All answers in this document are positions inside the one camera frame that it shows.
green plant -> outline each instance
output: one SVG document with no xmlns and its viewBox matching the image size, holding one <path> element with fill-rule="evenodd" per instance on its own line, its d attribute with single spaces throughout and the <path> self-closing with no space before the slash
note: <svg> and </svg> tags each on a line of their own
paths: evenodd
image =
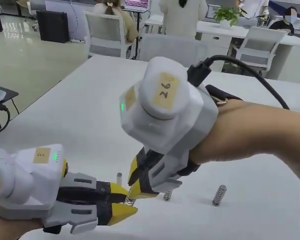
<svg viewBox="0 0 300 240">
<path fill-rule="evenodd" d="M 230 26 L 232 26 L 236 24 L 239 15 L 239 9 L 222 6 L 214 12 L 213 18 L 217 22 L 221 22 L 222 20 L 230 21 Z"/>
</svg>

human arm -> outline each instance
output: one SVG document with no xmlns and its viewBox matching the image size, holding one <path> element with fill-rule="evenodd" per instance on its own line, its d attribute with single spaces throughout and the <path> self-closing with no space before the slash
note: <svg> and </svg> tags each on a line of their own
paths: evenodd
<svg viewBox="0 0 300 240">
<path fill-rule="evenodd" d="M 131 23 L 130 27 L 127 30 L 126 40 L 129 43 L 133 43 L 134 40 L 138 37 L 139 33 L 137 31 L 137 26 L 134 22 Z"/>
<path fill-rule="evenodd" d="M 273 154 L 300 178 L 300 113 L 241 100 L 219 107 L 208 136 L 190 151 L 203 164 Z"/>
<path fill-rule="evenodd" d="M 138 37 L 139 33 L 137 31 L 137 26 L 135 21 L 131 18 L 131 16 L 129 16 L 128 13 L 126 13 L 125 11 L 122 11 L 121 9 L 119 9 L 119 12 L 123 18 L 125 27 L 126 27 L 126 40 L 129 43 L 133 43 L 134 40 Z"/>
<path fill-rule="evenodd" d="M 39 220 L 3 220 L 0 218 L 0 240 L 17 240 L 35 229 L 41 229 Z"/>
<path fill-rule="evenodd" d="M 239 7 L 240 3 L 241 3 L 240 0 L 234 0 L 234 4 L 235 4 L 236 7 Z"/>
<path fill-rule="evenodd" d="M 160 7 L 160 11 L 163 14 L 166 14 L 168 12 L 168 0 L 160 0 L 159 7 Z"/>
<path fill-rule="evenodd" d="M 208 12 L 208 5 L 206 0 L 201 0 L 200 4 L 199 4 L 199 21 L 203 21 L 206 17 L 206 14 Z"/>
</svg>

long hair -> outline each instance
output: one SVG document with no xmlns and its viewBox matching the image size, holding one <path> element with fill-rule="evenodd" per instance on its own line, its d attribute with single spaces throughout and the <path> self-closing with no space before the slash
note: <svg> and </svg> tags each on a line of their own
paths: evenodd
<svg viewBox="0 0 300 240">
<path fill-rule="evenodd" d="M 184 8 L 186 6 L 186 4 L 187 4 L 187 1 L 188 0 L 179 0 L 180 7 Z"/>
<path fill-rule="evenodd" d="M 115 15 L 113 8 L 119 7 L 120 0 L 102 0 L 102 3 L 107 6 L 105 14 Z"/>
</svg>

tiled floor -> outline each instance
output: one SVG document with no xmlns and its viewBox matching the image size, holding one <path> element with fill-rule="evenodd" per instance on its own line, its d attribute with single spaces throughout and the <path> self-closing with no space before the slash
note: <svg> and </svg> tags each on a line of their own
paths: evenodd
<svg viewBox="0 0 300 240">
<path fill-rule="evenodd" d="M 32 20 L 0 17 L 0 85 L 19 92 L 14 101 L 23 111 L 86 60 L 85 48 L 80 43 L 41 41 Z M 15 117 L 12 103 L 6 105 Z M 0 121 L 5 123 L 5 113 L 0 112 Z"/>
</svg>

person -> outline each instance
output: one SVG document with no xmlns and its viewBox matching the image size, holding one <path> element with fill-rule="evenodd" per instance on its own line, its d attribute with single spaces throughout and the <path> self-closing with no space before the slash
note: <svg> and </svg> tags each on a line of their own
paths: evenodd
<svg viewBox="0 0 300 240">
<path fill-rule="evenodd" d="M 253 19 L 262 15 L 269 5 L 269 0 L 235 0 L 235 6 L 239 8 L 243 4 L 243 9 L 246 13 L 241 14 L 247 19 Z"/>
<path fill-rule="evenodd" d="M 190 151 L 189 159 L 196 164 L 205 164 L 257 154 L 277 156 L 300 179 L 300 113 L 237 99 L 228 100 L 226 105 L 219 107 L 212 130 Z M 15 240 L 20 231 L 38 227 L 40 225 L 35 220 L 0 219 L 0 240 Z"/>
<path fill-rule="evenodd" d="M 283 19 L 280 21 L 274 22 L 269 29 L 274 30 L 285 30 L 290 35 L 295 34 L 294 23 L 297 20 L 297 9 L 294 6 L 291 6 L 286 9 Z"/>
<path fill-rule="evenodd" d="M 160 0 L 165 34 L 195 38 L 198 21 L 205 19 L 206 0 Z"/>
<path fill-rule="evenodd" d="M 93 12 L 96 14 L 108 14 L 121 16 L 124 22 L 124 35 L 128 43 L 138 37 L 137 26 L 134 20 L 128 13 L 122 11 L 120 8 L 120 0 L 102 0 L 102 3 L 98 3 L 94 6 Z"/>
</svg>

